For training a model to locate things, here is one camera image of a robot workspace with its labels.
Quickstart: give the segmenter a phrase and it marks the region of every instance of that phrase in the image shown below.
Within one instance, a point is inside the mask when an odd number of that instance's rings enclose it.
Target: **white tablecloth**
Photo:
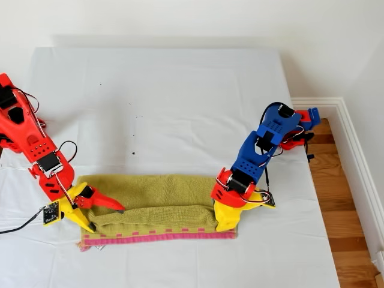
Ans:
[[[229,168],[264,108],[290,105],[273,50],[35,51],[25,85],[76,175]],[[63,152],[69,158],[73,147]],[[23,155],[0,159],[0,228],[48,202]],[[0,235],[0,287],[339,287],[303,148],[268,165],[276,209],[242,214],[238,238],[109,245],[81,253],[68,220]],[[265,187],[264,179],[260,181]]]

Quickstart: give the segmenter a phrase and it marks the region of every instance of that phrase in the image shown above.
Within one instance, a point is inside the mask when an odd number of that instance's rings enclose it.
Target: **green towel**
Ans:
[[[187,238],[186,233],[199,232],[199,236],[191,235],[191,238],[205,238],[201,236],[202,233],[218,233],[215,232],[217,221],[210,197],[215,178],[185,175],[92,175],[79,177],[77,183],[81,182],[87,182],[126,208],[123,214],[97,206],[83,209],[85,216],[97,228],[96,233],[82,229],[83,244],[100,244],[90,241],[92,239],[122,239],[165,233],[182,233],[183,238]],[[214,235],[207,238],[233,237]],[[134,242],[145,241],[145,238],[138,239]]]

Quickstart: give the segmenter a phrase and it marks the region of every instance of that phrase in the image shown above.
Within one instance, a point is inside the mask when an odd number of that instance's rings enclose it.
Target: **floor trim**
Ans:
[[[291,98],[296,110],[317,107],[327,118],[372,262],[384,273],[384,209],[343,98]]]
[[[383,276],[378,274],[375,276],[377,288],[384,288]]]

